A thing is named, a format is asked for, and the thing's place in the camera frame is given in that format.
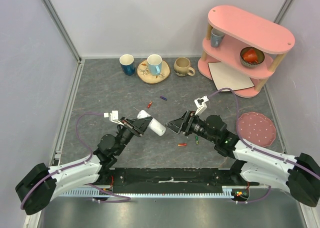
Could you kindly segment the white remote control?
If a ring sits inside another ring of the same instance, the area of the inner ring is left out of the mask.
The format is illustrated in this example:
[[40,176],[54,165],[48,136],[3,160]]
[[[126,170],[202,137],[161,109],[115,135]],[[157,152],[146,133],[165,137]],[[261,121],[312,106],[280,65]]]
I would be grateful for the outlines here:
[[158,136],[163,136],[166,132],[166,127],[163,124],[161,124],[157,119],[155,119],[152,115],[147,113],[145,110],[141,110],[137,115],[138,119],[142,119],[146,117],[152,117],[152,120],[149,123],[148,127],[153,132],[155,132]]

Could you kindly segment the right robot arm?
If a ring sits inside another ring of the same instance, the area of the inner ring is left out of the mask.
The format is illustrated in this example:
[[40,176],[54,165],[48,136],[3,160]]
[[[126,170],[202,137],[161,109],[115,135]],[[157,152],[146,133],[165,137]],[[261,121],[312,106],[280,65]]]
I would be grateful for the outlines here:
[[235,159],[229,179],[235,185],[244,181],[278,188],[298,202],[316,207],[320,200],[320,167],[312,156],[278,153],[241,139],[227,130],[227,125],[218,115],[210,115],[204,121],[193,111],[165,124],[177,134],[194,133],[212,143],[224,157]]

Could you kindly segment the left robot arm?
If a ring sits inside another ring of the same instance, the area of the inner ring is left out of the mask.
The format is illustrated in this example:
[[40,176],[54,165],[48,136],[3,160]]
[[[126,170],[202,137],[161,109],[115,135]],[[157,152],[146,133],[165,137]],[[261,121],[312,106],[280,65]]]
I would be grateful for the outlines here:
[[90,151],[88,156],[64,165],[35,165],[15,187],[21,210],[33,215],[69,190],[95,182],[106,184],[110,179],[109,170],[117,162],[116,157],[134,136],[144,134],[152,119],[151,116],[140,119],[121,117],[117,135],[104,135],[97,149]]

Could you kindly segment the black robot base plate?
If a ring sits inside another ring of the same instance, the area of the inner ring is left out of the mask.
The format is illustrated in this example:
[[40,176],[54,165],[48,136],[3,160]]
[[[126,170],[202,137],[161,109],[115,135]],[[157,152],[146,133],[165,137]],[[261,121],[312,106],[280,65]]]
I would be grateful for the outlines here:
[[223,186],[247,186],[232,169],[114,168],[101,173],[96,185],[113,186],[117,194],[221,193]]

